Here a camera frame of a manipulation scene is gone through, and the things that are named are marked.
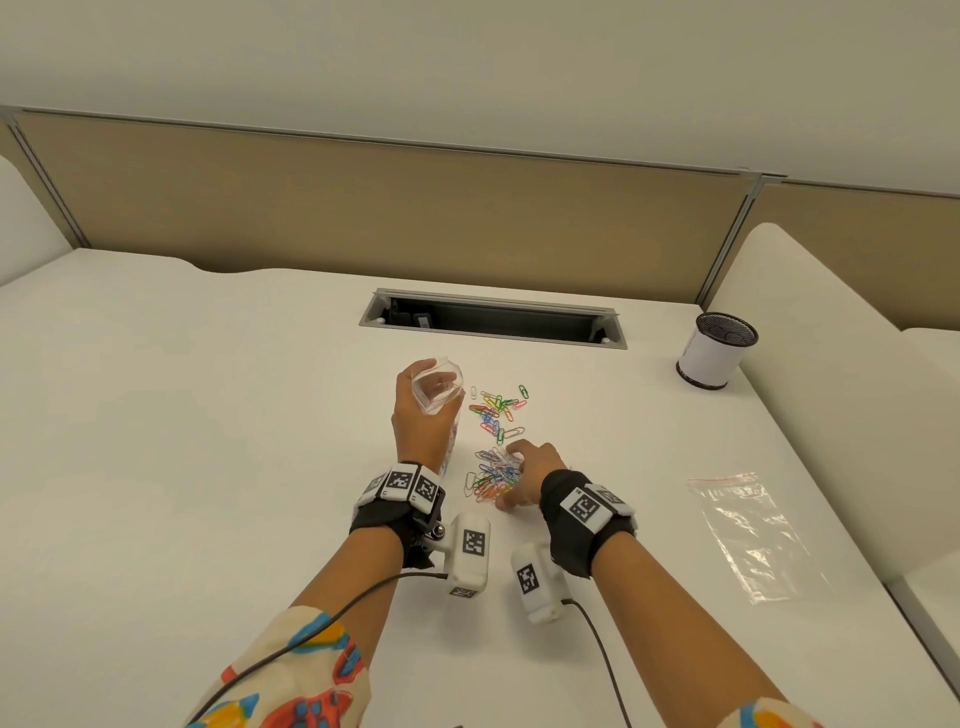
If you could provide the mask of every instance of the right hand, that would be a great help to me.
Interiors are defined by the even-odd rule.
[[[523,455],[523,462],[520,463],[520,472],[523,475],[519,482],[503,495],[496,497],[496,507],[508,513],[519,505],[540,503],[543,479],[554,471],[566,468],[557,449],[550,443],[537,447],[529,440],[514,440],[507,446],[507,452]]]

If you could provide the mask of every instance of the wire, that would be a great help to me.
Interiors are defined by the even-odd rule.
[[[610,658],[607,657],[607,650],[604,649],[603,642],[600,640],[600,635],[597,633],[597,628],[594,627],[593,622],[590,621],[590,617],[587,614],[587,610],[584,609],[581,606],[580,602],[577,601],[576,599],[561,599],[560,602],[562,604],[572,604],[573,606],[575,606],[577,609],[580,610],[580,614],[582,614],[584,616],[584,619],[587,620],[587,625],[589,626],[590,631],[593,633],[593,637],[596,638],[597,644],[600,647],[600,654],[603,655],[603,661],[607,663],[607,673],[610,675],[610,681],[613,683],[613,692],[616,693],[616,702],[620,704],[620,713],[623,714],[623,722],[627,724],[627,728],[634,728],[630,724],[630,717],[627,715],[627,708],[623,704],[623,698],[620,696],[620,688],[617,687],[616,677],[613,676],[613,668],[610,665]]]
[[[337,621],[337,619],[339,619],[340,617],[345,615],[347,612],[349,612],[354,606],[356,606],[357,602],[361,601],[365,596],[371,595],[373,592],[380,589],[381,587],[385,587],[387,584],[390,584],[392,581],[397,581],[398,579],[405,579],[408,576],[430,576],[434,579],[446,579],[447,574],[436,573],[435,571],[405,571],[403,573],[395,573],[393,576],[388,576],[386,579],[381,579],[380,581],[376,582],[376,584],[369,587],[368,589],[365,589],[359,595],[351,599],[347,603],[347,606],[341,609],[339,612],[337,612],[337,614],[335,614],[333,617],[328,619],[326,622],[321,624],[319,627],[317,627],[313,631],[303,635],[303,637],[301,637],[296,642],[292,644],[288,644],[287,646],[282,647],[281,649],[277,650],[273,654],[267,655],[265,658],[263,658],[259,662],[255,662],[251,666],[247,667],[246,669],[240,670],[232,680],[225,683],[223,687],[221,687],[218,691],[216,691],[210,696],[210,698],[203,704],[201,709],[197,711],[197,713],[195,713],[193,717],[191,717],[187,721],[187,724],[189,725],[190,723],[195,723],[198,720],[200,720],[200,718],[204,716],[204,713],[206,713],[210,709],[210,707],[217,702],[217,700],[223,697],[225,692],[227,692],[230,688],[232,688],[234,685],[239,683],[241,680],[243,680],[245,677],[247,677],[251,673],[256,672],[264,665],[268,665],[269,663],[273,662],[276,658],[287,654],[287,652],[290,652],[293,649],[297,649],[297,647],[301,646],[302,644],[310,642],[313,638],[315,638],[317,635],[323,632],[327,627],[329,627],[331,624]]]

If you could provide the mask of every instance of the white desk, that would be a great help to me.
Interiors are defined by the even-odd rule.
[[[909,328],[903,335],[960,386],[960,331]],[[960,551],[908,573],[890,592],[960,692]]]
[[[361,328],[378,286],[613,306],[629,349]],[[637,506],[644,544],[827,726],[960,724],[745,378],[708,393],[677,377],[698,311],[302,271],[218,276],[86,250],[0,288],[0,723],[182,719],[340,544],[367,476],[394,456],[396,372],[446,354],[468,386],[525,384],[525,436]],[[399,585],[365,725],[617,725],[579,616],[526,622],[509,555],[545,529],[536,512],[463,497],[473,452],[492,440],[462,422],[444,515],[489,515],[490,585],[473,600]],[[748,602],[684,486],[743,471],[761,473],[835,595]],[[596,591],[572,589],[635,725],[660,725]],[[437,699],[401,709],[424,686]]]

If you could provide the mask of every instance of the wrist-mounted device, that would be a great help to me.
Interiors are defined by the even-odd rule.
[[[550,557],[574,576],[589,578],[593,556],[614,533],[636,534],[636,511],[577,471],[543,479],[540,511],[550,530]]]
[[[381,473],[353,505],[350,533],[357,528],[390,526],[403,544],[405,569],[431,569],[429,552],[422,543],[440,522],[446,492],[441,478],[420,463],[396,463]]]

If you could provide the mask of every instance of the patterned sleeve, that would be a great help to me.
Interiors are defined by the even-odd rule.
[[[328,619],[313,607],[276,617],[201,698],[190,715],[238,672]],[[187,728],[357,728],[370,702],[370,676],[340,622],[233,686]]]
[[[761,697],[727,716],[717,728],[824,728],[800,708]]]

